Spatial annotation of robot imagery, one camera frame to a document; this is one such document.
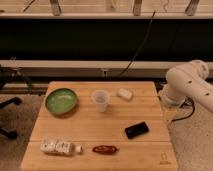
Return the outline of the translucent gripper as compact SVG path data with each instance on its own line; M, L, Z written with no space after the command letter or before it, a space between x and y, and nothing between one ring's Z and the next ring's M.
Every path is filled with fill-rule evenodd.
M177 111L180 108L180 106L183 104L183 102L174 102L174 101L166 101L162 100L162 110L163 110L163 118L166 122L166 124L170 124L172 120L177 115Z

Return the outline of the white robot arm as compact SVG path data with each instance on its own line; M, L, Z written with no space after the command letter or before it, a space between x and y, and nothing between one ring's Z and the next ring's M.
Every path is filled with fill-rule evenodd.
M208 76L209 67L201 60L176 65L167 71L167 84L159 91L167 124L177 116L177 110L186 98L191 98L213 113L213 85L206 81Z

